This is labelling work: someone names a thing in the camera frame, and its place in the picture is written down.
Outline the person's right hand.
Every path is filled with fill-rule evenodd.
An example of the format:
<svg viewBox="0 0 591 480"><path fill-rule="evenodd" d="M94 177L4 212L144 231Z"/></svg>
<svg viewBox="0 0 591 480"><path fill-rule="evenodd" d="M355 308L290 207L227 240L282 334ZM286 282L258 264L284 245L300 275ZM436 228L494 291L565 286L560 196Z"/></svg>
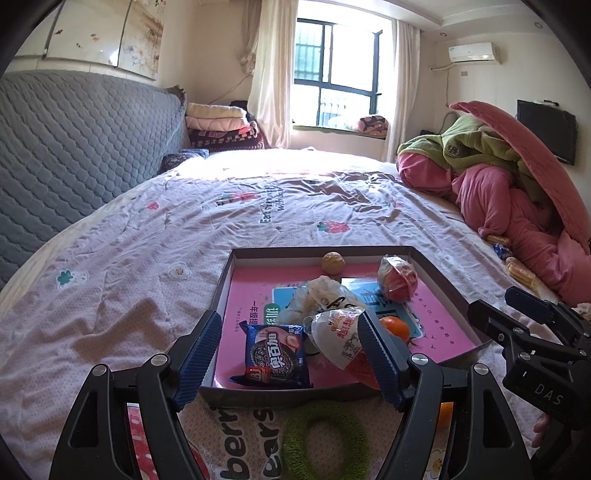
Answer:
<svg viewBox="0 0 591 480"><path fill-rule="evenodd" d="M533 448L539 448L543 441L544 441L544 437L546 435L546 431L549 428L549 424L550 424L550 417L547 414L542 414L536 421L534 428L533 428L533 432L534 432L534 438L531 442L531 445Z"/></svg>

